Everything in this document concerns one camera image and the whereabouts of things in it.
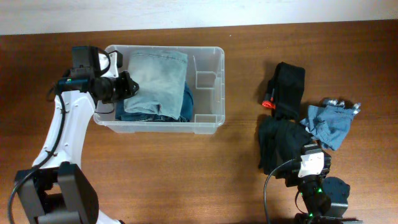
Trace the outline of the black folded garment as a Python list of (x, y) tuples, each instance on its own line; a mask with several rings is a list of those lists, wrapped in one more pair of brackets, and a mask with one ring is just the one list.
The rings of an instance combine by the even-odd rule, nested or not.
[(266, 116), (258, 127), (261, 160), (259, 168), (269, 175), (282, 162), (295, 159), (301, 148), (312, 142), (311, 135), (300, 124)]

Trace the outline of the light grey-blue jeans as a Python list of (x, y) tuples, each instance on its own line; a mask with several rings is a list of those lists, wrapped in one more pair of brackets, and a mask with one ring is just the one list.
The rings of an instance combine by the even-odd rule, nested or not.
[(186, 121), (181, 116), (188, 55), (174, 50), (136, 50), (128, 72), (138, 92), (118, 104), (121, 121)]

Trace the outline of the clear plastic storage bin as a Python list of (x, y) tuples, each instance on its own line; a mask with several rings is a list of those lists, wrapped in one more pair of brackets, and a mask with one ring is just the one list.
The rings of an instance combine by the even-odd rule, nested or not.
[(193, 93), (193, 117), (190, 122), (124, 122), (115, 119), (112, 104), (98, 103), (95, 123), (116, 133), (165, 132), (213, 134), (225, 121), (224, 50), (220, 47), (109, 45), (105, 51), (123, 54), (127, 70), (132, 52), (137, 50), (175, 50), (188, 55), (186, 83)]

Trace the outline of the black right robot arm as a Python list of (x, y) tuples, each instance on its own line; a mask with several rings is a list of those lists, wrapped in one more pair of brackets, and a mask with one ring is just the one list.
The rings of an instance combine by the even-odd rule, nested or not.
[(317, 143), (304, 145), (298, 157), (282, 165), (275, 172), (287, 187), (297, 188), (307, 209), (295, 215), (294, 222), (308, 223), (362, 223), (357, 218), (345, 218), (348, 209), (350, 185), (337, 177), (328, 177), (331, 156)]

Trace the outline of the black garment with red cuff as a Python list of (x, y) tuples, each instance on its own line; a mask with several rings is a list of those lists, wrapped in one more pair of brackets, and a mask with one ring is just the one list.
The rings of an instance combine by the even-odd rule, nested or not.
[(298, 120), (304, 84), (304, 68), (278, 63), (274, 76), (267, 83), (262, 106), (273, 109), (277, 119)]

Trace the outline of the light blue denim shirt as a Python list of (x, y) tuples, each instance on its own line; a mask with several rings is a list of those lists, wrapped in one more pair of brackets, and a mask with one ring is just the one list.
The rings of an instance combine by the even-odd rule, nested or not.
[(322, 106), (309, 105), (307, 116), (300, 121), (321, 147), (336, 151), (348, 135), (361, 103), (346, 106), (345, 101), (325, 99)]

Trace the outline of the dark blue jeans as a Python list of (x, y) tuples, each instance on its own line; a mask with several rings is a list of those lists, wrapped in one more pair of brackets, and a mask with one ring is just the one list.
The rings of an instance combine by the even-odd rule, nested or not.
[(185, 84), (183, 103), (180, 110), (180, 116), (178, 119), (172, 117), (157, 115), (157, 114), (145, 114), (145, 113), (128, 113), (124, 110), (124, 103), (120, 101), (116, 105), (115, 119), (119, 121), (142, 121), (142, 122), (190, 122), (193, 118), (193, 93), (189, 89), (188, 84)]

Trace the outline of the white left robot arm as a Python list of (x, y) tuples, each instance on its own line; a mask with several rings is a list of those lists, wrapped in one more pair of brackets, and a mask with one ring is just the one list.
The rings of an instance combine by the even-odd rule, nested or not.
[(86, 130), (98, 103), (134, 96), (139, 85), (117, 75), (63, 77), (54, 86), (55, 109), (45, 144), (32, 167), (19, 170), (7, 203), (18, 197), (29, 223), (117, 223), (100, 210), (98, 195), (81, 170)]

